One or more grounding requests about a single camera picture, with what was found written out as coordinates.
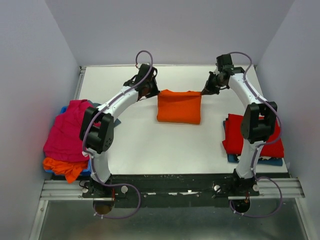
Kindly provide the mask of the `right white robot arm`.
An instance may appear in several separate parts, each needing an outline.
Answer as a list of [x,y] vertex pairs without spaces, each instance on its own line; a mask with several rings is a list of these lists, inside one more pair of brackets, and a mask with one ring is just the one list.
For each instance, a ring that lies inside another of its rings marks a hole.
[[[246,69],[235,67],[232,54],[239,54],[249,59]],[[249,82],[247,72],[252,66],[252,59],[245,53],[234,51],[216,58],[216,70],[209,72],[201,95],[218,95],[221,90],[231,89],[237,95],[245,112],[240,125],[243,147],[240,161],[235,168],[239,177],[230,183],[230,191],[241,196],[248,190],[244,179],[255,177],[256,166],[260,153],[270,136],[275,132],[277,120],[277,104],[267,101]]]

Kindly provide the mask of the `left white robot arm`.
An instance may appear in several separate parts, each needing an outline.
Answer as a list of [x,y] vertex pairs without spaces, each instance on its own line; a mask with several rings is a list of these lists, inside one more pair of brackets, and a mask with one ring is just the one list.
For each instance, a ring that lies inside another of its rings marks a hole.
[[88,107],[84,112],[79,138],[82,152],[90,158],[91,178],[96,181],[93,191],[101,198],[107,197],[111,191],[107,182],[111,171],[106,153],[114,141],[115,122],[131,105],[160,93],[157,74],[155,67],[142,64],[138,73],[127,80],[109,101],[96,108]]

